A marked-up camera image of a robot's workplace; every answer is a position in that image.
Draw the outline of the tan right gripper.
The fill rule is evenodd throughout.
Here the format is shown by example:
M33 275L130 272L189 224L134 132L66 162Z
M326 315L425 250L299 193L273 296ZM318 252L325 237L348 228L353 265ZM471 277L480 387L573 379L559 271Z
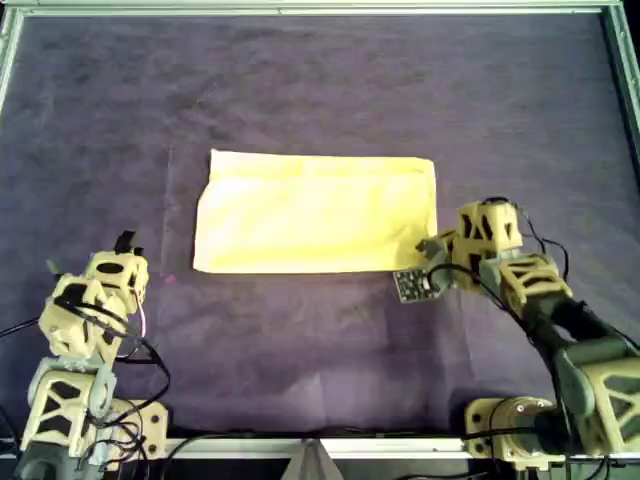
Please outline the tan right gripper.
M425 260L442 260L444 245L450 263L459 265L476 276L479 275L479 263L483 259L483 235L478 227L472 227L469 232L462 233L450 230L444 234L443 239L440 235L422 239L418 248ZM458 288L474 293L480 292L480 284L472 275L454 271L453 277Z

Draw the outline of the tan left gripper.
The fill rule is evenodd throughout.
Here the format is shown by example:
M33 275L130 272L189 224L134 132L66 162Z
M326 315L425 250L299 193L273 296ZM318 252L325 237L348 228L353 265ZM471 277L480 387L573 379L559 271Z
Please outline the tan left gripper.
M142 303L149 281L148 262L141 256L143 248L135 244L135 237L135 231L123 231L114 251L94 253L85 270L87 276L97 279L124 303Z

